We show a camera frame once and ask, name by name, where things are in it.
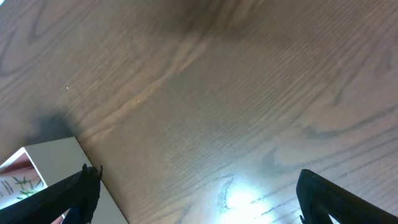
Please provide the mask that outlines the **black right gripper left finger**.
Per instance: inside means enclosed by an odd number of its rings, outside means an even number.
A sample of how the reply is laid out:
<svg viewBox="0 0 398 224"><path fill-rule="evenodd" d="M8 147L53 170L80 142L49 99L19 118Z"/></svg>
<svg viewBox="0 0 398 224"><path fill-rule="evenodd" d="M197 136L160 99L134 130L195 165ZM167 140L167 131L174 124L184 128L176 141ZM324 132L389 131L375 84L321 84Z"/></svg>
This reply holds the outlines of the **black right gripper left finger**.
<svg viewBox="0 0 398 224"><path fill-rule="evenodd" d="M91 223L100 198L103 171L82 170L1 210L1 223L49 224L67 212L64 223Z"/></svg>

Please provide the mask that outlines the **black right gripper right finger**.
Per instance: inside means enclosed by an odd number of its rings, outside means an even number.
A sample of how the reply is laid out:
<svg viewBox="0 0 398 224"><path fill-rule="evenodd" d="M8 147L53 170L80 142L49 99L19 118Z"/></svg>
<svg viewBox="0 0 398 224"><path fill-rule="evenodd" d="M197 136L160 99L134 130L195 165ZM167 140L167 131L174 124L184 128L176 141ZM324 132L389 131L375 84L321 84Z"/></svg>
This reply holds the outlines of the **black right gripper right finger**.
<svg viewBox="0 0 398 224"><path fill-rule="evenodd" d="M300 172L296 193L304 224L397 223L397 217L309 169Z"/></svg>

